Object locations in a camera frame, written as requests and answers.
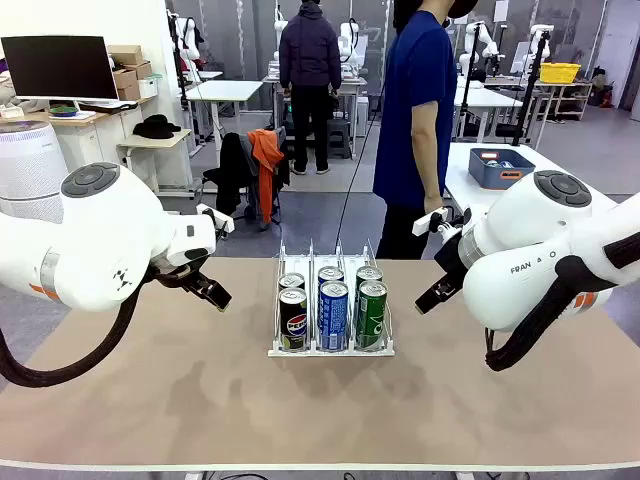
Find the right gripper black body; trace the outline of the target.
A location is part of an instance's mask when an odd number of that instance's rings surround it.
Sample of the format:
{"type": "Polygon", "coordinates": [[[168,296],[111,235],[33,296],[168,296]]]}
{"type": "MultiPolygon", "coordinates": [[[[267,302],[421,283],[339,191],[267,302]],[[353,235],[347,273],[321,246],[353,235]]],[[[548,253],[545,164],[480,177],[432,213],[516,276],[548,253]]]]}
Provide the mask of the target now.
{"type": "Polygon", "coordinates": [[[471,268],[471,243],[461,232],[445,242],[435,255],[435,260],[445,272],[436,283],[438,288],[461,288],[471,268]]]}

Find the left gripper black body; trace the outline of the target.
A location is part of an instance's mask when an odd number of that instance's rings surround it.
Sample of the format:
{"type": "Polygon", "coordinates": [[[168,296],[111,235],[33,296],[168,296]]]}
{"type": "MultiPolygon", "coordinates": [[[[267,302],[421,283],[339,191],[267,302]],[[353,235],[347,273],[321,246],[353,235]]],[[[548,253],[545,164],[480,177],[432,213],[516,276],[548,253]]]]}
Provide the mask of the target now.
{"type": "Polygon", "coordinates": [[[210,293],[213,281],[200,271],[210,253],[207,249],[198,248],[186,254],[187,262],[181,266],[162,263],[163,258],[158,256],[147,267],[147,281],[156,280],[167,288],[181,288],[190,293],[210,293]]]}

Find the blue plastic basket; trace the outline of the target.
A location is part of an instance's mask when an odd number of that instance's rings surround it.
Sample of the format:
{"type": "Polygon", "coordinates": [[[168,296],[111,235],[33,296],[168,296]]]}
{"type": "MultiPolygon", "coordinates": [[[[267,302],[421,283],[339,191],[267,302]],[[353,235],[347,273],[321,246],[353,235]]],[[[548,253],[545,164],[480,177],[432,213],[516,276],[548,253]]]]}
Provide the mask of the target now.
{"type": "Polygon", "coordinates": [[[473,148],[468,171],[486,190],[506,190],[535,170],[535,165],[510,149],[473,148]]]}

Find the person's right forearm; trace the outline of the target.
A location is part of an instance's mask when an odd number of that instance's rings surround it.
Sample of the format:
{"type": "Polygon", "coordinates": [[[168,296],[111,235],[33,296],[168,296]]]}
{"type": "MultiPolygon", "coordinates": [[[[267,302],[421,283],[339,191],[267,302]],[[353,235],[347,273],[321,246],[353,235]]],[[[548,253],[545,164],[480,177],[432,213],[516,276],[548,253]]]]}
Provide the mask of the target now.
{"type": "Polygon", "coordinates": [[[425,198],[432,202],[441,197],[438,177],[437,114],[436,102],[428,102],[412,108],[413,155],[424,187],[425,198]]]}

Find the white can dispenser rack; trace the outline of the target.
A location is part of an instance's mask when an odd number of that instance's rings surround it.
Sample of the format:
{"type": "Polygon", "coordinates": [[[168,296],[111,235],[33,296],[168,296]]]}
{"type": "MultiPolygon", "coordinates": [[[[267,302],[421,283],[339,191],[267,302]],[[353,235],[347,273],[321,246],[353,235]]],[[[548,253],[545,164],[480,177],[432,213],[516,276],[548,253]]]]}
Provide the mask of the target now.
{"type": "Polygon", "coordinates": [[[340,247],[332,255],[318,255],[313,249],[307,254],[288,255],[284,248],[280,249],[278,269],[275,278],[274,297],[274,337],[272,348],[269,351],[271,357],[285,356],[392,356],[394,354],[394,341],[391,328],[391,313],[386,299],[386,310],[384,317],[384,329],[377,345],[368,350],[359,350],[355,344],[356,322],[358,318],[358,296],[359,289],[356,289],[356,272],[362,266],[378,267],[376,260],[370,255],[369,248],[365,246],[360,255],[347,255],[342,253],[340,247]],[[331,352],[321,349],[319,335],[319,291],[318,271],[324,266],[336,266],[344,272],[344,283],[348,288],[348,324],[347,324],[347,345],[343,351],[331,352]],[[289,272],[302,274],[305,279],[305,292],[307,296],[307,339],[306,346],[302,350],[285,351],[282,348],[280,335],[279,316],[279,293],[278,279],[281,275],[289,272]]]}

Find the black jacket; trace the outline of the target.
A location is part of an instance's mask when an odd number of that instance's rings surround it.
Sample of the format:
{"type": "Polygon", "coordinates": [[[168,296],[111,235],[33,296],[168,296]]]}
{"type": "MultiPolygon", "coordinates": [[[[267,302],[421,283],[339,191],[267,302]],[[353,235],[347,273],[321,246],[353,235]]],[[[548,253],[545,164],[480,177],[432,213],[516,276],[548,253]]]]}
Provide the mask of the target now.
{"type": "Polygon", "coordinates": [[[252,176],[245,151],[237,133],[227,133],[222,140],[216,209],[232,215],[240,204],[239,190],[247,186],[252,176]]]}

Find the small white side table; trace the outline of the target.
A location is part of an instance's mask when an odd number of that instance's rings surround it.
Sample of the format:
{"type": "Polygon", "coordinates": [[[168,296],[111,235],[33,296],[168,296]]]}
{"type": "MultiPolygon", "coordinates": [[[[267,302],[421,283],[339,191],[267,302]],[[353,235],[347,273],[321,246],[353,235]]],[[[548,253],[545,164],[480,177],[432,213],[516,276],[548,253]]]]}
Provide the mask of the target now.
{"type": "Polygon", "coordinates": [[[190,129],[182,128],[169,139],[150,139],[139,135],[129,135],[116,147],[122,151],[121,163],[137,175],[157,196],[174,198],[194,198],[196,186],[188,162],[180,161],[185,179],[182,184],[161,185],[155,151],[171,150],[186,143],[190,129]]]}

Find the orange cloth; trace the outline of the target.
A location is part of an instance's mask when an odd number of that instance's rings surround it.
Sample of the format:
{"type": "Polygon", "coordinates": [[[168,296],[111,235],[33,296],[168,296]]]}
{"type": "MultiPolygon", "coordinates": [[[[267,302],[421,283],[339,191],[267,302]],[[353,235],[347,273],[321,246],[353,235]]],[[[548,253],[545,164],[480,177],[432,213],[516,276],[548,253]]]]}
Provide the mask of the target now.
{"type": "Polygon", "coordinates": [[[259,165],[259,201],[262,222],[271,223],[273,209],[273,177],[276,167],[284,159],[280,150],[278,133],[273,130],[256,129],[248,133],[252,145],[252,156],[259,165]]]}

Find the black hat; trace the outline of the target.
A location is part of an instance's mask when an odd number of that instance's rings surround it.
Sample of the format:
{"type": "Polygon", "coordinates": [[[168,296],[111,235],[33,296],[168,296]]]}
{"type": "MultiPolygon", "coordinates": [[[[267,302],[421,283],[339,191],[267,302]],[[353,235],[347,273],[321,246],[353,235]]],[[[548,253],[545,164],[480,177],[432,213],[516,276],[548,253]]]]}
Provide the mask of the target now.
{"type": "Polygon", "coordinates": [[[165,140],[174,137],[182,128],[171,123],[163,114],[154,114],[135,125],[133,134],[154,140],[165,140]]]}

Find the black plastic stool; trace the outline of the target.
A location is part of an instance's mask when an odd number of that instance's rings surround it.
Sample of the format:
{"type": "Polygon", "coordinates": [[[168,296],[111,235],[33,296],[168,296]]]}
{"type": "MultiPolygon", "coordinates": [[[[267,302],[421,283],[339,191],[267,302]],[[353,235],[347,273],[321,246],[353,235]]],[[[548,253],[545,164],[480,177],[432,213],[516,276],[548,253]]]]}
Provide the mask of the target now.
{"type": "Polygon", "coordinates": [[[327,154],[329,158],[350,159],[350,122],[343,118],[327,121],[327,154]]]}

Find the person in blue shirt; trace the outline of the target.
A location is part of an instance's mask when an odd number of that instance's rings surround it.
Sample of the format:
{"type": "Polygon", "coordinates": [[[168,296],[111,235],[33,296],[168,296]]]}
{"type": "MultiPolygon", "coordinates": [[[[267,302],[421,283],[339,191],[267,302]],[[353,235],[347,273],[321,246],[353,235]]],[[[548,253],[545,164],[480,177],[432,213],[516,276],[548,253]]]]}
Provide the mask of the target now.
{"type": "Polygon", "coordinates": [[[418,260],[427,246],[427,235],[412,234],[414,222],[427,215],[412,148],[412,108],[438,104],[438,177],[443,200],[457,90],[456,61],[445,22],[470,13],[477,2],[394,0],[396,37],[387,58],[373,183],[374,194],[386,204],[379,259],[418,260]]]}

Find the long white background table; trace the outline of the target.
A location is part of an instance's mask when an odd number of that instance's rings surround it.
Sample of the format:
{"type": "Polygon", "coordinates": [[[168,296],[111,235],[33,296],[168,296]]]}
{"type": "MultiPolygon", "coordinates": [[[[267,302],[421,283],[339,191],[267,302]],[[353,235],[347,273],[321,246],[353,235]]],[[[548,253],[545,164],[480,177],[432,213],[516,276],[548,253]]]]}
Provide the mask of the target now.
{"type": "Polygon", "coordinates": [[[499,124],[515,123],[522,107],[522,102],[487,88],[470,89],[467,92],[466,121],[478,121],[470,133],[465,133],[462,126],[461,107],[464,100],[464,88],[458,88],[455,95],[454,142],[491,143],[498,139],[499,124]]]}

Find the black tripod stand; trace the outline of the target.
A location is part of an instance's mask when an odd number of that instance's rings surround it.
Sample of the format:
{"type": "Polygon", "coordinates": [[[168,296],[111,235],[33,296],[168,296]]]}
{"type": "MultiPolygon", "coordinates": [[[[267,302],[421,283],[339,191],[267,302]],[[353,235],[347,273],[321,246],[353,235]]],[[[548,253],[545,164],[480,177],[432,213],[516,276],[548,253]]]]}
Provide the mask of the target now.
{"type": "Polygon", "coordinates": [[[540,55],[541,55],[541,51],[538,51],[538,56],[534,60],[531,73],[529,75],[523,74],[523,78],[527,80],[527,84],[526,84],[524,99],[522,100],[522,105],[518,112],[517,123],[516,125],[507,125],[506,133],[508,137],[512,138],[511,145],[514,147],[517,147],[520,144],[520,140],[524,135],[525,120],[528,115],[528,110],[529,110],[532,96],[533,96],[533,90],[534,90],[537,78],[539,76],[540,66],[542,64],[540,55]]]}

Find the wooden shelf rack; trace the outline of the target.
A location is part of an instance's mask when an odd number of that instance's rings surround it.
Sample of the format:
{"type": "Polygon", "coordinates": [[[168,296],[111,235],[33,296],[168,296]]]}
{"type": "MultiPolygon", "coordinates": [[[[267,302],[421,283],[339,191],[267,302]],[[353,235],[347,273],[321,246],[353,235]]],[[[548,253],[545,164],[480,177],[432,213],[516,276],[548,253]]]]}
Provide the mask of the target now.
{"type": "Polygon", "coordinates": [[[591,96],[592,84],[585,81],[567,84],[537,82],[536,89],[539,92],[540,119],[569,118],[581,121],[591,96]]]}

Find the yellow plastic crate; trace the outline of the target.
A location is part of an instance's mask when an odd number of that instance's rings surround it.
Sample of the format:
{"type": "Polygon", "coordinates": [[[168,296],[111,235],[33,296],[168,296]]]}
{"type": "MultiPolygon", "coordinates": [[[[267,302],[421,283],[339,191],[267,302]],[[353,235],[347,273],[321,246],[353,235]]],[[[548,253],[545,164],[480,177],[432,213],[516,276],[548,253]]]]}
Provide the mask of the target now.
{"type": "Polygon", "coordinates": [[[540,81],[547,84],[571,84],[580,69],[580,64],[545,62],[540,66],[540,81]]]}

